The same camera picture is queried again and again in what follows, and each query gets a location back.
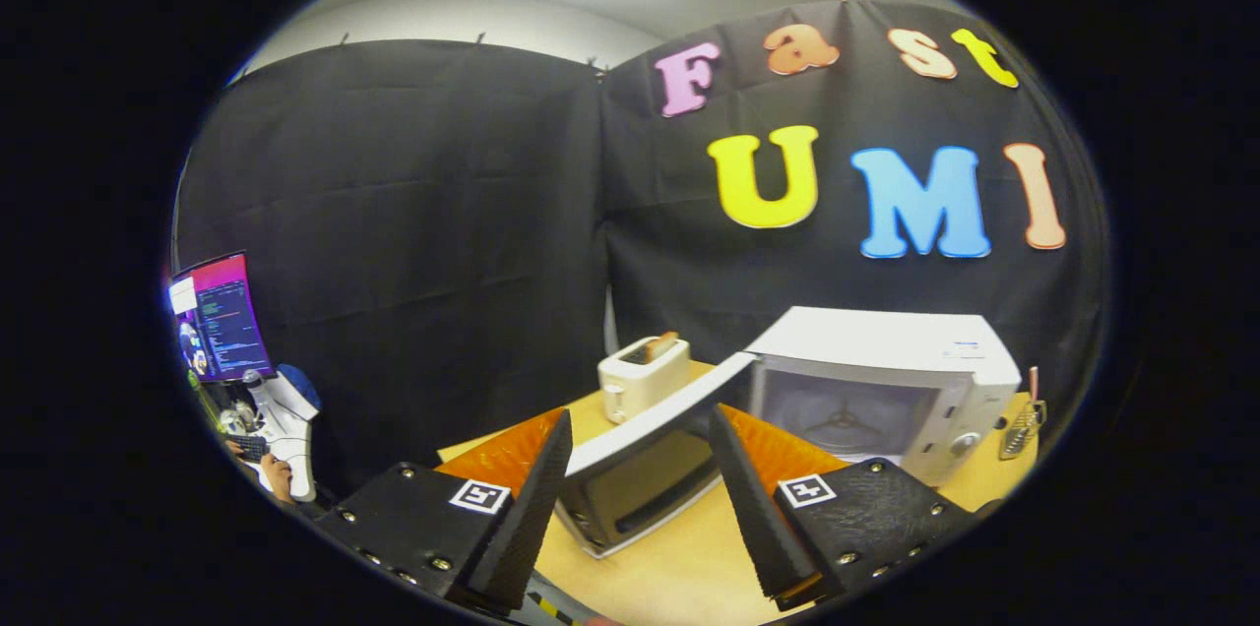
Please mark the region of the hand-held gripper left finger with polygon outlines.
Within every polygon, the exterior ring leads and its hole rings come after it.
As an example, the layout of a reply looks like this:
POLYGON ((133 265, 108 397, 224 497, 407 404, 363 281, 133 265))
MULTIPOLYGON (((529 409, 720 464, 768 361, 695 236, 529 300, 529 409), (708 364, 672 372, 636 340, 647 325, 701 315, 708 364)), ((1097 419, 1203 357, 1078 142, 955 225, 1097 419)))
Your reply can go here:
POLYGON ((438 469, 397 464, 315 524, 406 589, 509 613, 524 602, 572 448, 570 411, 546 411, 438 469))

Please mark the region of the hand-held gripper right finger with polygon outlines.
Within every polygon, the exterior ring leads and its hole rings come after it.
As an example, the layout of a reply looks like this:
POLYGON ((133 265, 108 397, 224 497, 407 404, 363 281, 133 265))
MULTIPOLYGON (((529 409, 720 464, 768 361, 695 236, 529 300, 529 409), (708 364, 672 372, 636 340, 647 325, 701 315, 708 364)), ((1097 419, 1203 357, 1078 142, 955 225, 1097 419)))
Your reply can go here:
POLYGON ((708 442, 760 589, 782 611, 864 595, 979 520, 890 458, 845 462, 737 407, 713 407, 708 442))

